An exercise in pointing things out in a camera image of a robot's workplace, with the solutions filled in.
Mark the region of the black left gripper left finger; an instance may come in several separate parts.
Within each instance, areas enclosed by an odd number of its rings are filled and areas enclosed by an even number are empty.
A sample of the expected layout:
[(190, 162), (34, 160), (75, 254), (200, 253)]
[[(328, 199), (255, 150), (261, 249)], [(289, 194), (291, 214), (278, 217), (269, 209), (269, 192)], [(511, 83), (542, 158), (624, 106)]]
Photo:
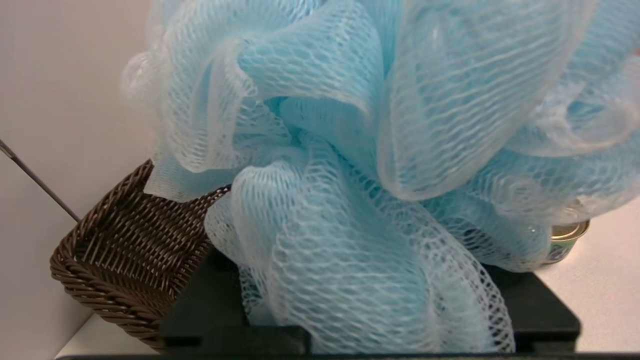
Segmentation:
[(205, 256), (162, 321), (166, 353), (188, 356), (308, 356), (300, 326), (250, 325), (238, 267), (217, 249)]

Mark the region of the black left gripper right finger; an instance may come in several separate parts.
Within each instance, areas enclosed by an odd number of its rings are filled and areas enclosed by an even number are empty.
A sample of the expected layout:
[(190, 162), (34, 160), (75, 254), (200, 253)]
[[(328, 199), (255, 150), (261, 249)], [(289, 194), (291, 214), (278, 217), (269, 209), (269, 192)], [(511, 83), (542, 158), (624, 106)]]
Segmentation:
[(578, 317), (533, 272), (484, 267), (510, 316), (517, 354), (573, 354), (581, 334)]

